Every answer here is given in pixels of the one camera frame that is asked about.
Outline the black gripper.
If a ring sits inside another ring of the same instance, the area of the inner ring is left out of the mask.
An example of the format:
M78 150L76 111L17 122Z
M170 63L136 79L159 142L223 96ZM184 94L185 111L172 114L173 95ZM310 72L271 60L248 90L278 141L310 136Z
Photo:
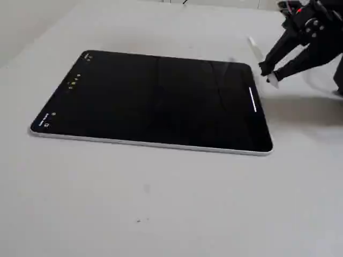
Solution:
M269 75L285 56L298 45L306 45L331 23L331 14L322 1L281 1L280 12L285 16L282 36L259 63L261 75ZM342 53L342 43L309 44L298 56L273 73L278 81L294 74L322 66Z

